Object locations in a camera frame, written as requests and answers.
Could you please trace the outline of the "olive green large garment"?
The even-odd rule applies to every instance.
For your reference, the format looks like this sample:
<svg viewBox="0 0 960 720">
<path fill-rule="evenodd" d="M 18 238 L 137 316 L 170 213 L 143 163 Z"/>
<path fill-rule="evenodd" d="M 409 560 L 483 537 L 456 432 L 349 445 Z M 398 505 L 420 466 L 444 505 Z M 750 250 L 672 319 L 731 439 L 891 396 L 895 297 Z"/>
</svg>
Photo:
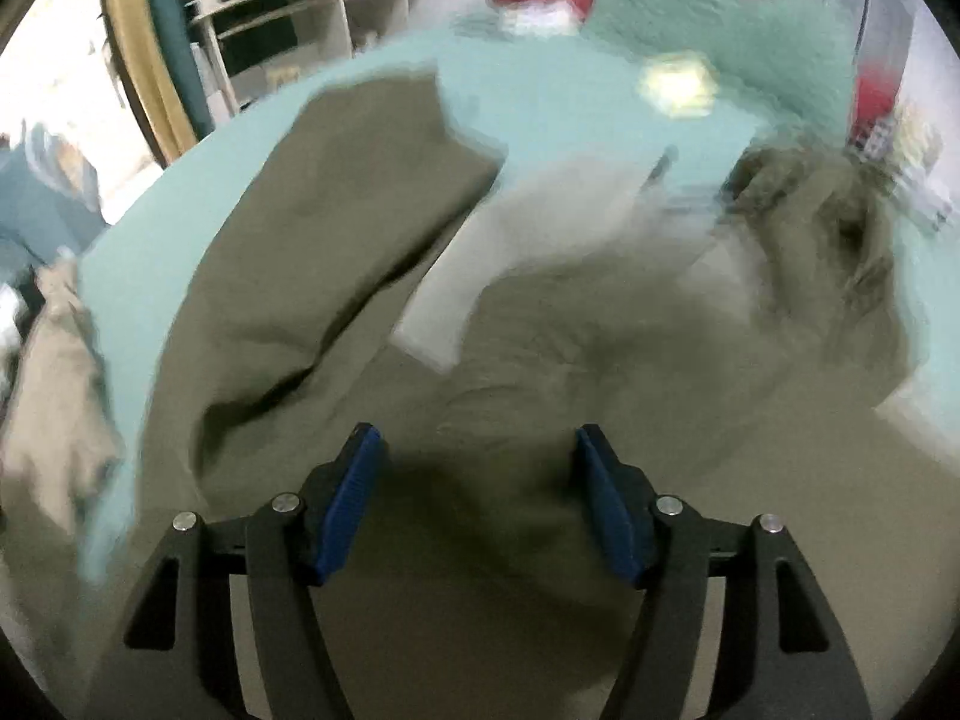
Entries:
<svg viewBox="0 0 960 720">
<path fill-rule="evenodd" d="M 322 616 L 361 718 L 592 718 L 651 595 L 571 470 L 594 422 L 707 517 L 784 518 L 874 717 L 958 710 L 958 475 L 905 421 L 928 230 L 892 174 L 775 132 L 682 165 L 509 177 L 431 71 L 316 94 L 194 149 L 46 296 L 2 437 L 2 629 L 68 715 L 151 551 L 296 489 L 360 422 L 389 449 Z"/>
</svg>

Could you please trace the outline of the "beige folded garment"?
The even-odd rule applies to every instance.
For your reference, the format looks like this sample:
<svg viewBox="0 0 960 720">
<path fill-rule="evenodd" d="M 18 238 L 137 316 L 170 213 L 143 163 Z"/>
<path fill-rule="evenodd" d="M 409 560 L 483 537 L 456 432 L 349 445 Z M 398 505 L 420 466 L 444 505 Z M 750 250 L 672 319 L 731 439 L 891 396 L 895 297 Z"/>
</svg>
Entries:
<svg viewBox="0 0 960 720">
<path fill-rule="evenodd" d="M 107 416 L 78 262 L 44 266 L 36 286 L 44 305 L 29 330 L 3 422 L 2 479 L 20 484 L 41 514 L 73 535 L 122 445 Z"/>
</svg>

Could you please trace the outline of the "blue patterned cloth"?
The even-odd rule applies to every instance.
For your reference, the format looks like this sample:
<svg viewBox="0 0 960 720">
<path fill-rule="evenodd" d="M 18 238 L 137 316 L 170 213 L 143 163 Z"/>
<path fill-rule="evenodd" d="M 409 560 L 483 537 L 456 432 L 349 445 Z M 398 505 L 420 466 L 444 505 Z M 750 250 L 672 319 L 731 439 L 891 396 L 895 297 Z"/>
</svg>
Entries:
<svg viewBox="0 0 960 720">
<path fill-rule="evenodd" d="M 60 255 L 80 255 L 106 231 L 98 172 L 83 156 L 80 187 L 60 164 L 64 138 L 43 124 L 23 124 L 21 140 L 2 148 L 2 281 Z"/>
</svg>

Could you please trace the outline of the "cluttered bedside items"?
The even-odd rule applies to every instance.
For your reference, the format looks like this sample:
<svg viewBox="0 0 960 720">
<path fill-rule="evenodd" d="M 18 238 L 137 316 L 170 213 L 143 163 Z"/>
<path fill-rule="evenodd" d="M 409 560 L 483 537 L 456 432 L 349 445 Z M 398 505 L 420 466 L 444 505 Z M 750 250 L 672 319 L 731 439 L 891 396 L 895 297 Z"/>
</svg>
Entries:
<svg viewBox="0 0 960 720">
<path fill-rule="evenodd" d="M 850 145 L 877 167 L 896 208 L 929 234 L 958 226 L 958 205 L 932 177 L 942 137 L 913 103 L 900 103 L 900 78 L 878 65 L 863 65 L 854 87 Z"/>
</svg>

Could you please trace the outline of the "yellow snack packet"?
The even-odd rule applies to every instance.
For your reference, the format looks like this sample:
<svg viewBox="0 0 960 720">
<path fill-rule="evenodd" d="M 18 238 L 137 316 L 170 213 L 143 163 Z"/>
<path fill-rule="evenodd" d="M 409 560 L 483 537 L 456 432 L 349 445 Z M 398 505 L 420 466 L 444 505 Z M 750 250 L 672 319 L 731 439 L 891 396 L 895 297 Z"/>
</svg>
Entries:
<svg viewBox="0 0 960 720">
<path fill-rule="evenodd" d="M 711 114 L 718 82 L 698 54 L 656 55 L 644 64 L 638 93 L 662 115 L 695 119 Z"/>
</svg>

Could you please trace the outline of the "green pillow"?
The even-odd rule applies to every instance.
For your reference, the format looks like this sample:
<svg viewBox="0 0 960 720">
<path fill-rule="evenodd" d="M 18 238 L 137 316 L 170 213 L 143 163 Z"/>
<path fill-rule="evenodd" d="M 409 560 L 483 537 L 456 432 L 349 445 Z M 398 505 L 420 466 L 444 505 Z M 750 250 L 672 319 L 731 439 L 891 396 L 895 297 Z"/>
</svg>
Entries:
<svg viewBox="0 0 960 720">
<path fill-rule="evenodd" d="M 854 31 L 823 0 L 592 0 L 583 34 L 633 57 L 698 55 L 737 96 L 843 142 L 854 109 Z"/>
</svg>

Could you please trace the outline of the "teal bed sheet mattress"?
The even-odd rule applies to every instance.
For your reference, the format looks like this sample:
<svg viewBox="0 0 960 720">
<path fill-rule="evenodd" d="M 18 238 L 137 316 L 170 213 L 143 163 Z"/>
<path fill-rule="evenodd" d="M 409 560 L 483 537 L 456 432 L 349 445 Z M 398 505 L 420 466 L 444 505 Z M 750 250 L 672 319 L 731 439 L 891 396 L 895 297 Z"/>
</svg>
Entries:
<svg viewBox="0 0 960 720">
<path fill-rule="evenodd" d="M 142 440 L 161 351 L 189 281 L 301 109 L 329 91 L 426 76 L 441 128 L 498 176 L 373 340 L 400 374 L 343 374 L 332 421 L 389 426 L 416 392 L 443 403 L 439 510 L 506 566 L 587 566 L 583 521 L 532 463 L 596 421 L 662 486 L 711 514 L 771 504 L 835 589 L 958 587 L 958 478 L 896 437 L 878 405 L 869 312 L 841 348 L 761 321 L 757 248 L 722 229 L 708 188 L 775 114 L 721 99 L 693 121 L 638 93 L 640 67 L 579 39 L 495 43 L 427 31 L 274 94 L 166 171 L 82 268 L 106 392 Z"/>
</svg>

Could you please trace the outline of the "beige wooden desk shelf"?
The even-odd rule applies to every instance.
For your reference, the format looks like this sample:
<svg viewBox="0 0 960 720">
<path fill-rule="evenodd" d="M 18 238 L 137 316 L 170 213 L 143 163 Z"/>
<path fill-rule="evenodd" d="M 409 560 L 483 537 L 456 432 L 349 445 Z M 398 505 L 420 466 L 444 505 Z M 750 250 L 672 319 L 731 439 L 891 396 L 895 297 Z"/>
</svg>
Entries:
<svg viewBox="0 0 960 720">
<path fill-rule="evenodd" d="M 194 57 L 223 121 L 409 26 L 412 0 L 194 0 Z"/>
</svg>

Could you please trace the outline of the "yellow curtain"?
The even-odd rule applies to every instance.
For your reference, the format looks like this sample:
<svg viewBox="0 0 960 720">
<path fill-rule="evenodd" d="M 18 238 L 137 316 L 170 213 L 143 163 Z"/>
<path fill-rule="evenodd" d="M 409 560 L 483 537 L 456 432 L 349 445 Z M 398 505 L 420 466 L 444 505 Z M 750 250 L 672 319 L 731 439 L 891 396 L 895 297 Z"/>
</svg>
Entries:
<svg viewBox="0 0 960 720">
<path fill-rule="evenodd" d="M 101 0 L 107 43 L 153 160 L 167 167 L 199 143 L 161 50 L 149 0 Z"/>
</svg>

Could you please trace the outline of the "dark teal curtain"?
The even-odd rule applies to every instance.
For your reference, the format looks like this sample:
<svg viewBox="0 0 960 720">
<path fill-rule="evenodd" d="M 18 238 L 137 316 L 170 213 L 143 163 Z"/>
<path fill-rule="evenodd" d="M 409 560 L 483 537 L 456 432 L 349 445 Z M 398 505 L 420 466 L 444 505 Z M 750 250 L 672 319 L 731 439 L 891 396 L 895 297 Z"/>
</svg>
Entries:
<svg viewBox="0 0 960 720">
<path fill-rule="evenodd" d="M 195 65 L 189 25 L 182 0 L 148 0 L 160 51 L 181 99 L 185 117 L 201 140 L 213 132 L 213 119 L 206 104 L 202 78 Z"/>
</svg>

